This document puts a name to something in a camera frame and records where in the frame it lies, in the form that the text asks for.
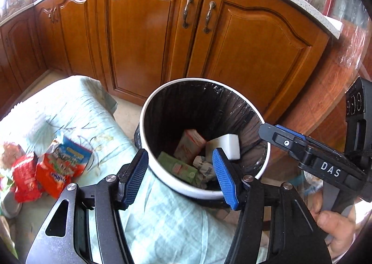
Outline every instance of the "wooden cabinet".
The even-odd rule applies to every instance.
[[[282,0],[204,0],[187,76],[231,86],[265,121],[275,122],[306,83],[328,39]]]
[[[107,87],[137,104],[186,75],[201,0],[97,0]],[[187,10],[184,25],[184,10]]]
[[[53,22],[71,74],[104,80],[96,27],[96,0],[53,0]]]
[[[21,95],[16,77],[14,76],[3,46],[0,34],[0,120],[11,108],[11,105]]]
[[[53,25],[53,8],[53,0],[44,0],[35,7],[41,51],[48,68],[69,74],[63,40],[58,34],[58,27]]]
[[[96,0],[44,0],[35,10],[47,65],[105,84],[96,29]]]
[[[22,91],[47,70],[33,12],[28,9],[1,26],[6,54]]]

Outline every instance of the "cabinet handle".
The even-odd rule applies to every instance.
[[[48,17],[49,17],[50,21],[51,21],[52,23],[54,23],[53,18],[52,18],[52,9],[50,9],[50,12],[49,12]]]
[[[53,18],[54,18],[55,22],[58,22],[58,19],[57,19],[57,18],[55,18],[55,10],[57,10],[57,8],[56,8],[56,7],[54,7],[54,10],[53,10]]]
[[[183,10],[183,25],[182,27],[187,28],[189,25],[186,22],[187,14],[189,12],[189,4],[191,4],[194,0],[186,0],[185,9]]]
[[[211,20],[211,14],[212,14],[212,10],[216,7],[216,3],[214,1],[211,1],[209,3],[209,10],[208,10],[208,13],[207,13],[207,17],[205,18],[205,28],[203,29],[203,32],[205,34],[208,34],[210,29],[208,29],[208,23],[209,23],[209,20]]]

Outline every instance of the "floor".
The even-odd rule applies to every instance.
[[[64,78],[66,78],[65,75],[51,71],[26,93],[22,101],[25,101],[48,85]],[[114,113],[115,120],[122,128],[124,134],[126,134],[128,138],[133,139],[134,132],[140,121],[142,107],[115,96],[113,96],[113,98],[118,102],[118,108]]]

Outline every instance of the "hand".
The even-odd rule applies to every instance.
[[[327,242],[331,258],[334,259],[345,253],[353,243],[355,232],[355,207],[353,206],[348,217],[333,211],[320,211],[323,204],[323,193],[319,191],[313,195],[310,212],[317,225],[326,233],[333,236]]]

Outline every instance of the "bolt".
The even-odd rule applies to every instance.
[[[286,190],[291,190],[293,188],[293,185],[289,182],[284,182],[282,185]]]
[[[114,182],[116,180],[116,176],[115,175],[108,175],[106,177],[106,181],[107,182]]]
[[[253,182],[254,177],[251,176],[251,175],[244,175],[244,176],[243,176],[243,180],[244,180],[245,182],[250,183],[250,182]]]
[[[67,190],[68,191],[73,191],[75,188],[76,188],[76,183],[70,183],[68,186],[67,186]]]

